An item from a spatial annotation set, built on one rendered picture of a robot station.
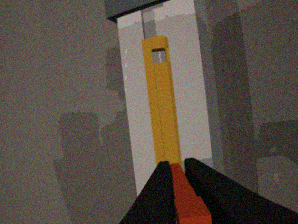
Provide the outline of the aluminum slotted rail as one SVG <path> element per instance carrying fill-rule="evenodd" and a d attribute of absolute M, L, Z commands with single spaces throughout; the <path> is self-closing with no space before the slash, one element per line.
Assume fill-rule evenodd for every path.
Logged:
<path fill-rule="evenodd" d="M 168 37 L 181 163 L 196 159 L 225 176 L 216 73 L 204 0 L 104 0 L 120 37 L 130 151 L 140 196 L 156 169 L 141 39 Z"/>

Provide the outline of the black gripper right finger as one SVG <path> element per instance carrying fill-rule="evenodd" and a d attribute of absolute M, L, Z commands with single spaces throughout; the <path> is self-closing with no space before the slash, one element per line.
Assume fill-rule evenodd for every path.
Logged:
<path fill-rule="evenodd" d="M 298 213 L 196 159 L 185 159 L 185 176 L 194 193 L 208 206 L 212 224 L 298 224 Z"/>

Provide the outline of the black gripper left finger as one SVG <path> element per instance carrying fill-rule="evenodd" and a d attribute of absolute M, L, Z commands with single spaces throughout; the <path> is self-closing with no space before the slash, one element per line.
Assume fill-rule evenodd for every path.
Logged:
<path fill-rule="evenodd" d="M 120 224 L 177 224 L 169 161 L 160 161 Z"/>

